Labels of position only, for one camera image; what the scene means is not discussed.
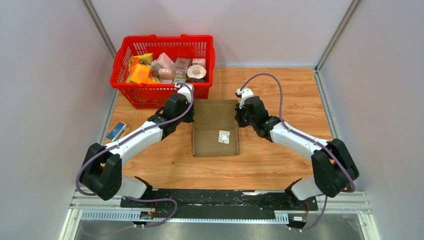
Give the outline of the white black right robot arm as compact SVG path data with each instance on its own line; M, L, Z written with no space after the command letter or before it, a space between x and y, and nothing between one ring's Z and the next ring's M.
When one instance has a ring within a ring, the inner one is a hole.
M310 159L313 175L296 180L285 189L285 203L289 208L299 209L311 197L333 198L340 192L356 190L354 180L359 177L359 170L342 140L327 141L290 126L279 117L269 115L258 96L240 101L235 111L240 128L250 126L259 137Z

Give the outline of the brown cardboard paper box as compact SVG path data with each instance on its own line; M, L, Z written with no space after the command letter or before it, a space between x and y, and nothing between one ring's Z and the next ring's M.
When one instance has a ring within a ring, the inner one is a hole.
M194 157L237 156L240 153L235 99L196 99L192 124ZM230 143L218 142L219 130L230 131Z

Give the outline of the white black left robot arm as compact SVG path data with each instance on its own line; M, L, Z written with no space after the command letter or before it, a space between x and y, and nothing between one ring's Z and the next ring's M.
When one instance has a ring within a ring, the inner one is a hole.
M92 144L76 176L77 191L105 201L122 196L148 207L153 201L151 186L138 177L124 177L122 168L145 148L175 132L180 123L192 123L193 103L192 93L181 89L135 131L106 145Z

